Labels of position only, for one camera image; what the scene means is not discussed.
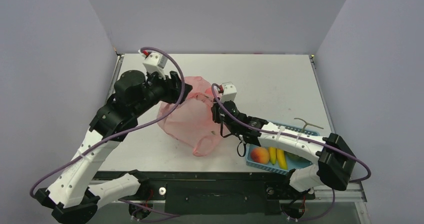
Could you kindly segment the yellow fake banana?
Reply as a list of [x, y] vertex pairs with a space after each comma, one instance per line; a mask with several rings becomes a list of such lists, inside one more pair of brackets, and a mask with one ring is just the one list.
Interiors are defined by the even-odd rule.
[[277, 149], [275, 147], [268, 147], [268, 153], [270, 163], [275, 165], [277, 161]]
[[287, 170], [288, 164], [286, 161], [285, 152], [281, 149], [276, 149], [276, 159], [280, 169]]

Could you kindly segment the pink plastic bag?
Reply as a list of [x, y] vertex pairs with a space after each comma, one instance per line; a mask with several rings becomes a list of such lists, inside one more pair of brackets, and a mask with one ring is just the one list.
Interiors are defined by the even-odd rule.
[[206, 156], [223, 139], [220, 124], [213, 121], [212, 85], [201, 76], [185, 77], [185, 82], [192, 86], [185, 101], [157, 124], [172, 138], [191, 146], [194, 156]]

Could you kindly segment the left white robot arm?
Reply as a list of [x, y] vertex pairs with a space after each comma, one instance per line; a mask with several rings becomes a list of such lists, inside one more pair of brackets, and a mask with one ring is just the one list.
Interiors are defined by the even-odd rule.
[[113, 88], [114, 93], [90, 122], [73, 159], [59, 169], [54, 183], [33, 195], [61, 224], [85, 224], [98, 209], [113, 201], [148, 195], [147, 177], [137, 170], [98, 185], [91, 181], [108, 155], [135, 129], [142, 114], [159, 102], [176, 106], [192, 90], [175, 71], [161, 76], [137, 70], [124, 72]]

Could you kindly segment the orange fake fruit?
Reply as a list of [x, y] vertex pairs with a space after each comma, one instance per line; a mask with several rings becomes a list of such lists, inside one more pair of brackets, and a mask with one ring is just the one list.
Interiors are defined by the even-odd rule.
[[266, 165], [270, 161], [270, 154], [267, 148], [257, 147], [250, 152], [250, 158], [256, 163]]

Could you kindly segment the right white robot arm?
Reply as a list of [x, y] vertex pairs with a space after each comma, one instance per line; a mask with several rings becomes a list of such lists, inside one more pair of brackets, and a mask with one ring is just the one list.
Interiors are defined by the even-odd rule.
[[274, 147], [299, 156], [310, 165], [286, 171], [283, 193], [294, 198], [300, 192], [325, 185], [337, 191], [347, 189], [355, 166], [355, 155], [338, 134], [311, 136], [287, 129], [285, 126], [238, 111], [232, 101], [219, 106], [214, 102], [214, 122], [227, 127], [230, 135], [236, 136], [244, 145]]

